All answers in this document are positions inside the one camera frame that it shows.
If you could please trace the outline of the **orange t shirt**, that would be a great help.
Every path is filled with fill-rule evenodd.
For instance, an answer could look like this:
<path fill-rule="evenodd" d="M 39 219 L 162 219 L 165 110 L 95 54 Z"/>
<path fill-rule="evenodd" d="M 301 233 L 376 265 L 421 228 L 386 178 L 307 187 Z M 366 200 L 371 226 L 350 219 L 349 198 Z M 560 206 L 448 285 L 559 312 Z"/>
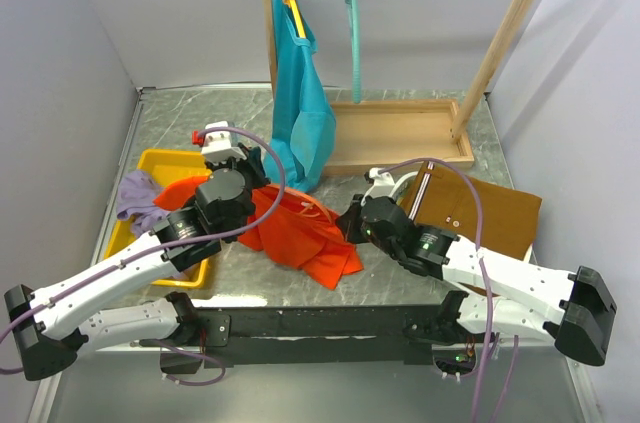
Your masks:
<path fill-rule="evenodd" d="M 253 190 L 256 211 L 248 224 L 266 214 L 278 191 L 271 184 Z M 334 222 L 329 223 L 316 211 L 313 217 L 300 215 L 302 209 L 295 197 L 284 193 L 269 218 L 239 235 L 237 241 L 264 253 L 276 264 L 305 272 L 333 290 L 343 276 L 360 272 L 364 266 L 355 246 L 345 241 L 336 226 L 337 213 L 329 209 L 334 217 Z"/>

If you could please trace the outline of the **orange plastic hanger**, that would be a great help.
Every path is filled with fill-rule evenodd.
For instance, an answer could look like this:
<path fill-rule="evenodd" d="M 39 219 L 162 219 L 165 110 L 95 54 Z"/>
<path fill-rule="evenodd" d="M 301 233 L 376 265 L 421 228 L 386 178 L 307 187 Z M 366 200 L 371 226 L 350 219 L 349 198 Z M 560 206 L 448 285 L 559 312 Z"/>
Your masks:
<path fill-rule="evenodd" d="M 316 211 L 318 214 L 322 214 L 329 223 L 334 222 L 334 217 L 332 216 L 331 211 L 314 197 L 289 187 L 281 187 L 276 184 L 271 184 L 271 187 L 282 189 L 285 194 L 295 197 L 303 207 L 300 211 L 300 215 L 313 217 L 315 215 L 314 211 Z"/>

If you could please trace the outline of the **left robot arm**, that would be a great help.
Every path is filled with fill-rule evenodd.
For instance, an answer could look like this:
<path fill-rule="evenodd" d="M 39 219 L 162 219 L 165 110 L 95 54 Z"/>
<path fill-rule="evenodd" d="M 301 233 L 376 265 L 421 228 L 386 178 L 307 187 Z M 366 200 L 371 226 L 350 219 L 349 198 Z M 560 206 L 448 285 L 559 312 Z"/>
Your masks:
<path fill-rule="evenodd" d="M 173 291 L 139 306 L 107 309 L 130 291 L 184 272 L 235 241 L 255 214 L 252 192 L 269 184 L 261 150 L 239 145 L 186 203 L 131 245 L 60 283 L 32 290 L 18 285 L 4 295 L 11 332 L 28 381 L 71 366 L 79 357 L 121 343 L 148 340 L 177 346 L 201 331 L 190 298 Z"/>

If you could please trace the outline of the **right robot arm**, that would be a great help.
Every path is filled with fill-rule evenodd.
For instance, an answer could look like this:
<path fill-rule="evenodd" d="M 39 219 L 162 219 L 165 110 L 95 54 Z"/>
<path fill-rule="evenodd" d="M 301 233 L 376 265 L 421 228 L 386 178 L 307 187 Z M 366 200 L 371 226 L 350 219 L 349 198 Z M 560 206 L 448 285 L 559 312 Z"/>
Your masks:
<path fill-rule="evenodd" d="M 347 242 L 371 243 L 405 270 L 462 289 L 459 307 L 437 319 L 445 339 L 481 333 L 490 320 L 503 335 L 552 342 L 586 365 L 605 363 L 617 305 L 596 270 L 549 269 L 476 248 L 454 232 L 414 223 L 388 196 L 354 196 L 336 223 Z"/>

